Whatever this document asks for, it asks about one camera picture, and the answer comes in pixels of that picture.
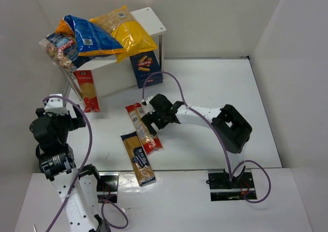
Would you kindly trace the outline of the red spaghetti pack with barcode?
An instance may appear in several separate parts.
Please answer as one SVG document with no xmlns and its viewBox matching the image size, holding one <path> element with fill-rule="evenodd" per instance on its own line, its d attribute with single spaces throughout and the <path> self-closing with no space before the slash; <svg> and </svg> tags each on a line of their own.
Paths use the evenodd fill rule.
<svg viewBox="0 0 328 232">
<path fill-rule="evenodd" d="M 139 140 L 147 155 L 151 154 L 154 150 L 162 148 L 162 144 L 157 136 L 152 136 L 142 122 L 141 118 L 145 116 L 144 110 L 140 103 L 135 103 L 125 107 L 129 117 L 135 127 Z"/>
</svg>

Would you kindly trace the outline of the black La Sicilia spaghetti pack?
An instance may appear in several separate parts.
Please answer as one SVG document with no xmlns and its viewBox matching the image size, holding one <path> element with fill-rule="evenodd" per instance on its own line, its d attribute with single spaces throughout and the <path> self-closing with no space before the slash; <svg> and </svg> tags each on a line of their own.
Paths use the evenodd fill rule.
<svg viewBox="0 0 328 232">
<path fill-rule="evenodd" d="M 121 135 L 121 140 L 128 153 L 133 171 L 140 187 L 156 180 L 147 155 L 136 132 Z"/>
</svg>

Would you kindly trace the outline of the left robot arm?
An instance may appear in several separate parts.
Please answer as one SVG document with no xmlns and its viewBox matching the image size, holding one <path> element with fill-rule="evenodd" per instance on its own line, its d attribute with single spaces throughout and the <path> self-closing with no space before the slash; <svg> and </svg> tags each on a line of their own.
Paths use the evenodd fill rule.
<svg viewBox="0 0 328 232">
<path fill-rule="evenodd" d="M 65 108 L 58 114 L 43 108 L 35 113 L 37 119 L 29 130 L 38 143 L 35 155 L 39 170 L 56 189 L 62 201 L 59 210 L 66 213 L 70 231 L 101 231 L 105 226 L 96 193 L 100 176 L 92 164 L 78 168 L 67 144 L 70 131 L 86 126 L 82 114 L 75 110 L 73 118 Z"/>
</svg>

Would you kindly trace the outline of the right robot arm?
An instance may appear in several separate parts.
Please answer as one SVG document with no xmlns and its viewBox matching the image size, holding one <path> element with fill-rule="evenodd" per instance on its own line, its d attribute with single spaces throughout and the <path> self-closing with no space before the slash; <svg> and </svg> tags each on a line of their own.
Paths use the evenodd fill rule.
<svg viewBox="0 0 328 232">
<path fill-rule="evenodd" d="M 232 188 L 245 170 L 242 150 L 250 139 L 252 127 L 230 104 L 223 108 L 188 106 L 183 101 L 171 103 L 164 95 L 148 96 L 141 101 L 146 114 L 141 120 L 152 135 L 171 123 L 210 128 L 222 146 L 226 159 L 224 184 Z"/>
</svg>

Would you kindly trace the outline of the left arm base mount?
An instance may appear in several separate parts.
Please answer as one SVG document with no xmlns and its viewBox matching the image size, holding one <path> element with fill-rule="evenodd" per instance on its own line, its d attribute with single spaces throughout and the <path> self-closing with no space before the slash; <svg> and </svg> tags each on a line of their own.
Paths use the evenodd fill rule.
<svg viewBox="0 0 328 232">
<path fill-rule="evenodd" d="M 117 192 L 119 183 L 119 173 L 100 172 L 100 179 L 97 181 L 96 193 L 98 203 L 111 201 L 117 203 Z"/>
</svg>

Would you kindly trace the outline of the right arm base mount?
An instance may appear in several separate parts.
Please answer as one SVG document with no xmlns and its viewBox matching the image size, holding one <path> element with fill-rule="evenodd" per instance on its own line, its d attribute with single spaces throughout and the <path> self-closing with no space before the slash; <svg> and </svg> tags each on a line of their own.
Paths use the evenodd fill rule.
<svg viewBox="0 0 328 232">
<path fill-rule="evenodd" d="M 256 190 L 251 171 L 242 173 L 233 180 L 223 171 L 208 171 L 206 184 L 210 189 L 211 201 L 236 201 L 244 200 L 244 195 L 249 200 L 256 200 Z"/>
</svg>

